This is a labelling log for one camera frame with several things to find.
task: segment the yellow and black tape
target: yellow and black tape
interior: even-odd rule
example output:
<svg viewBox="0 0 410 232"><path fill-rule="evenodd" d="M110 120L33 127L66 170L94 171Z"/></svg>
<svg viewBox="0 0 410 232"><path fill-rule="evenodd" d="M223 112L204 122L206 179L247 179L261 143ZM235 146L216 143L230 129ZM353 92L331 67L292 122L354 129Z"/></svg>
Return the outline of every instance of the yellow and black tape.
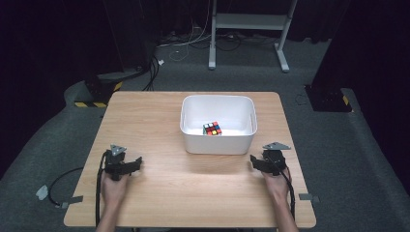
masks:
<svg viewBox="0 0 410 232"><path fill-rule="evenodd" d="M345 105L349 105L349 100L344 95L343 95L343 102Z"/></svg>
<svg viewBox="0 0 410 232"><path fill-rule="evenodd" d="M112 89L112 93L119 91L122 85L123 85L122 81L117 83ZM83 108L86 108L86 107L104 108L108 106L108 102L101 102L101 101L75 101L74 104L77 107L83 107Z"/></svg>
<svg viewBox="0 0 410 232"><path fill-rule="evenodd" d="M108 104L105 102L84 102L84 101L76 101L75 106L77 107L98 107L98 108L104 108L107 107Z"/></svg>
<svg viewBox="0 0 410 232"><path fill-rule="evenodd" d="M116 84L115 87L114 87L114 91L113 91L113 92L119 91L122 85L123 85L123 81L121 81L121 82L119 82L118 84Z"/></svg>

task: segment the gray carpet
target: gray carpet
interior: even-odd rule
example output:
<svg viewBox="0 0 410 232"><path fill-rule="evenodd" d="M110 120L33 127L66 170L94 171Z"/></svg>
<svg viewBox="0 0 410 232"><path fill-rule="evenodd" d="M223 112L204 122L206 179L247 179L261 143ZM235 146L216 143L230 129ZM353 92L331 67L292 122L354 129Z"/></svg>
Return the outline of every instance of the gray carpet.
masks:
<svg viewBox="0 0 410 232"><path fill-rule="evenodd" d="M232 47L225 42L218 45ZM304 85L313 80L328 44L286 42L290 73L281 72L271 46L243 44L234 51L218 50L214 71L208 70L208 49L189 46L188 56L175 61L187 55L186 46L159 48L156 56L164 63L155 90L278 92L307 189L320 198L313 204L317 224L307 231L410 231L409 196L372 137L353 91L343 89L354 112L311 109ZM121 91L140 91L148 80L148 73L126 80ZM66 211L35 195L41 186L49 186L87 159L105 109L73 106L81 85L77 83L62 94L66 108L41 127L4 175L0 231L94 230L66 227ZM53 198L70 198L78 178L79 172L75 172L61 179Z"/></svg>

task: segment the cable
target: cable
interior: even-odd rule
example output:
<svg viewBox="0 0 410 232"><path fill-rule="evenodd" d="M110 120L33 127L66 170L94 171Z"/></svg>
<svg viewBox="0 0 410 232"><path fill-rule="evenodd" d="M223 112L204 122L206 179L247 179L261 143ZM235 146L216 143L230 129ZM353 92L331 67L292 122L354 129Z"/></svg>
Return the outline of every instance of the cable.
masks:
<svg viewBox="0 0 410 232"><path fill-rule="evenodd" d="M49 200L51 203L53 203L54 205L56 205L56 206L58 206L58 207L60 207L60 208L62 207L62 204L58 203L57 201L55 201L55 200L52 198L52 196L51 196L51 190L52 190L52 188L54 187L54 185L55 185L61 178L65 177L66 175L68 175L68 174L70 174L70 173L72 173L72 172L75 172L75 171L81 170L81 169L83 169L83 167L78 167L78 168L75 168L75 169L73 169L73 170L67 171L67 172L61 174L59 177L57 177L57 179L55 179L55 180L53 181L53 183L50 185L50 189L48 190L48 200Z"/></svg>
<svg viewBox="0 0 410 232"><path fill-rule="evenodd" d="M233 50L238 49L238 48L241 46L241 44L242 44L241 38L240 38L236 33L234 33L233 35L225 36L225 37L228 38L228 39L226 40L226 41L228 41L228 42L233 42L233 43L235 43L236 41L239 41L239 42L237 43L237 45L236 45L235 47L230 48L230 49L224 49L224 48L221 48L221 47L219 47L219 46L216 45L217 49L222 50L222 51L233 51Z"/></svg>
<svg viewBox="0 0 410 232"><path fill-rule="evenodd" d="M103 160L105 153L102 154L99 171L97 173L97 187L96 187L96 227L100 223L100 193L102 191L102 174L103 174Z"/></svg>
<svg viewBox="0 0 410 232"><path fill-rule="evenodd" d="M150 82L142 89L142 91L154 91L154 80L160 72L160 64L157 57L153 56L150 63Z"/></svg>
<svg viewBox="0 0 410 232"><path fill-rule="evenodd" d="M209 7L210 7L210 6L211 6L211 0L208 0L208 12L207 12L207 14L206 14L205 26L204 26L204 29L203 29L202 32L201 32L201 35L199 35L195 40L193 40L193 41L189 40L187 43L161 44L161 45L159 45L159 46L157 46L157 47L170 46L170 45L188 45L188 44L193 44L193 43L199 42L199 41L201 41L201 40L204 40L204 39L200 39L200 38L201 38L202 35L205 33L206 26L208 25Z"/></svg>
<svg viewBox="0 0 410 232"><path fill-rule="evenodd" d="M289 191L290 191L290 213L292 214L293 219L295 219L295 191L292 187L292 183L290 182L290 180L286 177L286 175L283 173L283 171L277 167L277 165L275 164L275 162L268 157L269 161L275 166L275 168L277 170L279 170L280 174L283 176L283 178L286 180L286 184L289 187ZM287 171L289 172L289 176L290 176L290 171L289 168L286 166Z"/></svg>
<svg viewBox="0 0 410 232"><path fill-rule="evenodd" d="M255 39L257 39L257 40L261 40L262 42L257 42L257 43L255 43L255 42L246 42L246 40L255 40ZM277 40L278 40L278 38L271 38L271 37L245 37L245 38L242 38L242 43L243 44L248 44L248 45L265 45L265 44L274 44Z"/></svg>
<svg viewBox="0 0 410 232"><path fill-rule="evenodd" d="M188 50L188 48L189 48L189 45L190 45L190 40L192 39L192 36L193 36L193 20L192 20L192 17L190 18L190 23L191 23L191 25L192 25L192 29L191 29L191 33L190 33L190 39L188 40L188 42L186 43L186 49L187 49L187 54L185 55L185 56L183 56L182 58L179 58L179 59L174 59L174 58L172 58L172 54L175 54L175 53L179 53L179 51L173 51L173 52L171 52L171 53L169 53L169 59L171 59L171 60L173 60L173 61L182 61L182 60L184 60L185 58L187 58L189 55L190 55L190 51Z"/></svg>

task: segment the white metal stand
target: white metal stand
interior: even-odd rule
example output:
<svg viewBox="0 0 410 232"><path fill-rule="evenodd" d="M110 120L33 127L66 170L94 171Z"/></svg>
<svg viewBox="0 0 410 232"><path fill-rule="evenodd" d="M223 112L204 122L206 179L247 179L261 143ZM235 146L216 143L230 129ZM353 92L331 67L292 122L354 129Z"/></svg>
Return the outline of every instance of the white metal stand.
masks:
<svg viewBox="0 0 410 232"><path fill-rule="evenodd" d="M240 29L260 29L282 31L279 43L275 43L280 67L284 73L289 72L286 58L283 54L283 45L286 41L287 32L292 22L293 13L295 12L298 0L291 0L290 9L286 15L269 15L269 14L217 14L217 0L214 0L212 10L212 35L209 50L209 69L214 70L217 67L217 51L215 39L217 28L240 28Z"/></svg>

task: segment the black device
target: black device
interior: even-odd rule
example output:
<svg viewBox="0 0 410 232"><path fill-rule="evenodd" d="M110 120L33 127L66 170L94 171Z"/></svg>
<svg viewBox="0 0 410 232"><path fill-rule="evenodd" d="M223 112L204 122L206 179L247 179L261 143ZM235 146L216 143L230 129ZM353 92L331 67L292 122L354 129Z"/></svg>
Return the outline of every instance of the black device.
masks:
<svg viewBox="0 0 410 232"><path fill-rule="evenodd" d="M134 171L139 170L142 157L136 159L133 162L124 162L124 157L126 153L121 152L115 155L112 150L105 151L105 173L111 174L111 179L113 181L119 181L120 176L131 174Z"/></svg>
<svg viewBox="0 0 410 232"><path fill-rule="evenodd" d="M263 160L250 155L253 168L277 176L287 167L281 150L264 150L262 156Z"/></svg>

